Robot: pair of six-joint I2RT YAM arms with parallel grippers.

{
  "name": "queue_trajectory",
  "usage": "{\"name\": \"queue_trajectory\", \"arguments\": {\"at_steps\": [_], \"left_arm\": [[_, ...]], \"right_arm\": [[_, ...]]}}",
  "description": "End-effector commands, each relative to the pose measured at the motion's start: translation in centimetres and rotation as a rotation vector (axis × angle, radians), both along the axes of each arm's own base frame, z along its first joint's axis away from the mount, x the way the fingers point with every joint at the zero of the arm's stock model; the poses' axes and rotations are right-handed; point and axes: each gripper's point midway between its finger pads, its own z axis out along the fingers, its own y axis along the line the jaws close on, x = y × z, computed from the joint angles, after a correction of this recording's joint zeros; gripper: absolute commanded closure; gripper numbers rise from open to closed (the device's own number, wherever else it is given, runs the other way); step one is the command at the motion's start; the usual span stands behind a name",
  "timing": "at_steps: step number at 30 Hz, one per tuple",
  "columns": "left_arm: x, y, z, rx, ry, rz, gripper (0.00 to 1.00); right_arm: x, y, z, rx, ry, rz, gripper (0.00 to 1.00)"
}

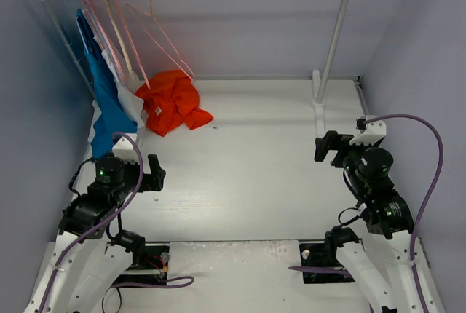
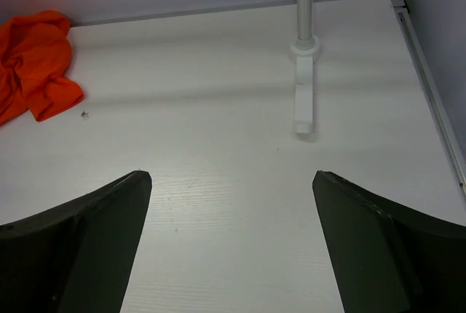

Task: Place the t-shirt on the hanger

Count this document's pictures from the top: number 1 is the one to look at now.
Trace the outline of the orange t shirt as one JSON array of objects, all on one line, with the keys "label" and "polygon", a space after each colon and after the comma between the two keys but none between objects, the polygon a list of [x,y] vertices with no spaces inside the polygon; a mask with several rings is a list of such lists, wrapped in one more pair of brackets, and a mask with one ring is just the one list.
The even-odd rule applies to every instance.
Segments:
[{"label": "orange t shirt", "polygon": [[213,121],[212,114],[200,108],[200,95],[183,71],[159,73],[135,95],[143,100],[146,128],[162,137],[182,124],[195,130]]}]

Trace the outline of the pink wire hanger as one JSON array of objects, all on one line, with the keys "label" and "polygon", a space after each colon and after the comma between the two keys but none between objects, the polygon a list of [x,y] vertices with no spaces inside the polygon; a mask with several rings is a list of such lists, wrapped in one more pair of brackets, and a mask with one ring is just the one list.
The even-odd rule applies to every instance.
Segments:
[{"label": "pink wire hanger", "polygon": [[137,23],[149,40],[155,44],[157,49],[167,57],[177,70],[181,71],[193,82],[196,79],[196,74],[191,66],[183,59],[178,48],[170,39],[162,24],[158,21],[153,0],[149,0],[148,10],[134,7],[129,3],[126,3],[125,7],[131,18]]}]

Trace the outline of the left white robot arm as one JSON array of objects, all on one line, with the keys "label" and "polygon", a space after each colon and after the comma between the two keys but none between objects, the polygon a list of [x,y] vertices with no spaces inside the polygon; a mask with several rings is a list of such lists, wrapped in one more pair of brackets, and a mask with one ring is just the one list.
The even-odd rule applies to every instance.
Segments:
[{"label": "left white robot arm", "polygon": [[146,259],[144,237],[119,227],[94,272],[80,278],[110,223],[121,220],[136,194],[161,191],[166,176],[155,154],[148,156],[149,173],[135,151],[114,150],[91,161],[95,180],[63,211],[50,262],[27,312],[91,312],[126,268],[137,269]]}]

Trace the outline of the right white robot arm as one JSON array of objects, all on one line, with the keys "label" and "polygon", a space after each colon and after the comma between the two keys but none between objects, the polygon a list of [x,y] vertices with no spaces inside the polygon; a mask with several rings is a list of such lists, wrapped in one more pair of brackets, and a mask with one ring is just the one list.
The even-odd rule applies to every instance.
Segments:
[{"label": "right white robot arm", "polygon": [[329,151],[336,152],[331,165],[343,170],[344,182],[357,200],[358,217],[382,252],[387,275],[376,268],[347,225],[326,232],[324,259],[344,267],[373,312],[441,312],[422,268],[425,256],[414,237],[411,211],[389,177],[391,153],[378,143],[362,143],[336,131],[316,138],[315,145],[317,162]]}]

